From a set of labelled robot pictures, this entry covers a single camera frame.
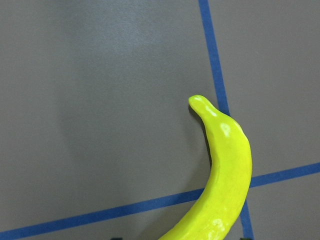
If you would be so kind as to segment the yellow-green banana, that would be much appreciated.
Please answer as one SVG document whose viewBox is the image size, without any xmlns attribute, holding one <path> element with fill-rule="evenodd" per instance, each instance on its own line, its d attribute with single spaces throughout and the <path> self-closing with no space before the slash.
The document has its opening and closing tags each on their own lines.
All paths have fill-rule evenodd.
<svg viewBox="0 0 320 240">
<path fill-rule="evenodd" d="M 199 199 L 162 240 L 223 240 L 238 219 L 252 179 L 250 142 L 242 127 L 206 97 L 194 95 L 190 107 L 201 118 L 211 170 Z"/>
</svg>

